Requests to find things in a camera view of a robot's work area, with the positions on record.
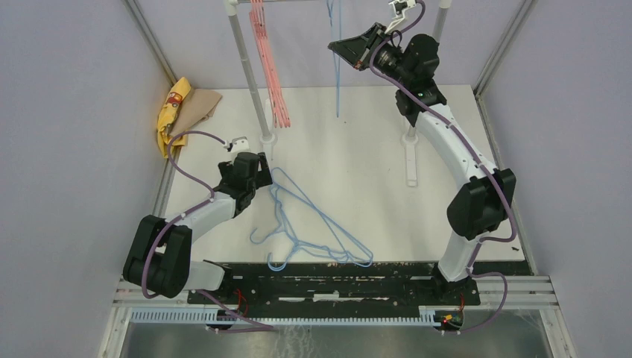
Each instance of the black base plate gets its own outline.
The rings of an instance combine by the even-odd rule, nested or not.
[[[257,318],[396,318],[419,317],[419,306],[458,306],[461,293],[466,305],[479,305],[474,280],[438,298],[430,280],[435,263],[374,263],[361,268],[353,264],[289,263],[280,272],[264,263],[225,263],[230,267],[217,295],[225,304],[237,304],[240,289],[247,299],[248,316]],[[476,263],[474,271],[531,274],[527,262]],[[314,294],[337,292],[341,298],[361,301],[314,301]],[[279,298],[304,298],[300,302]],[[202,295],[189,293],[189,304],[212,304]]]

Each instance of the white table surface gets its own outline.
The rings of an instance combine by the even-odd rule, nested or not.
[[[470,86],[440,86],[448,105],[478,149],[493,159],[481,117]],[[250,149],[262,151],[260,129],[247,89],[219,90],[224,96],[215,115],[195,127],[230,140],[247,136]],[[267,92],[260,90],[262,98]],[[452,231],[446,208],[457,192],[454,180],[438,153],[420,135],[417,145],[419,186],[405,185],[404,149],[400,143],[405,123],[395,105],[395,88],[343,87],[340,118],[335,115],[335,88],[288,88],[283,95],[291,127],[277,129],[279,137],[270,167],[283,168],[318,207],[362,241],[374,261],[438,261]],[[230,155],[215,141],[189,136],[180,152],[179,165],[216,186],[220,161]],[[176,174],[169,193],[167,213],[180,212],[198,203],[207,191]],[[295,199],[284,200],[285,208],[302,240],[336,247],[335,239],[320,217]],[[261,245],[250,242],[277,225],[274,203],[267,188],[256,193],[253,203],[237,218],[220,224],[201,237],[192,248],[195,261],[265,262],[268,252],[283,261],[291,249],[284,235]],[[509,224],[495,232],[506,237]],[[352,246],[344,241],[348,249]],[[357,249],[351,250],[357,255]],[[518,241],[511,244],[486,242],[479,260],[524,260]],[[307,253],[291,262],[328,262]]]

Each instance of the brown cloth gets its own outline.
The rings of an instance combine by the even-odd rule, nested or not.
[[[180,113],[169,135],[176,136],[196,123],[212,117],[220,100],[221,94],[212,89],[191,88],[191,92],[182,102]]]

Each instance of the gray wall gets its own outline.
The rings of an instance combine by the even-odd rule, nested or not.
[[[94,357],[168,85],[119,0],[3,1],[0,51],[0,357]]]
[[[341,0],[343,37],[365,32],[373,23],[388,25],[388,0]],[[223,0],[138,0],[143,13],[178,76],[198,87],[247,86],[224,9]],[[426,0],[422,22],[405,35],[432,33],[439,0]],[[454,1],[440,47],[439,84],[474,84],[494,45],[520,0]],[[284,87],[334,86],[331,35],[325,0],[265,4],[268,34]],[[257,84],[265,78],[250,27],[249,4],[238,6],[241,29],[253,62]],[[416,16],[418,9],[411,10]],[[385,82],[369,71],[357,72],[341,63],[343,86],[380,85]]]
[[[581,357],[632,351],[632,2],[539,1],[485,97]]]

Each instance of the robotic arm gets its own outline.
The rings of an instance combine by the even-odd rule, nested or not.
[[[221,181],[214,188],[212,204],[185,216],[161,239],[159,246],[166,247],[163,253],[156,252],[150,262],[149,290],[173,298],[183,289],[215,291],[221,285],[225,268],[208,262],[192,263],[191,246],[215,226],[239,215],[250,205],[258,188],[272,184],[272,177],[263,153],[238,153],[234,161],[219,163],[218,167]],[[149,215],[140,221],[123,269],[126,281],[141,285],[143,266],[154,240],[167,222],[179,215],[164,219]]]
[[[404,21],[406,11],[417,5],[416,1],[394,0],[390,5],[395,18],[388,27],[376,23],[362,35],[330,43],[328,48],[359,71],[369,68],[370,59],[374,56],[375,68],[398,82],[426,107],[449,120],[449,124],[439,120],[401,89],[396,91],[399,112],[434,146],[458,187],[458,193],[447,209],[453,232],[446,253],[434,270],[439,290],[446,292],[468,279],[467,266],[480,238],[496,230],[508,217],[499,195],[479,165],[493,173],[509,203],[514,195],[516,177],[510,169],[499,171],[476,149],[455,121],[445,96],[433,79],[439,65],[437,41],[428,35],[417,34],[411,38],[406,49],[395,45],[394,29]],[[478,154],[476,160],[471,148]]]

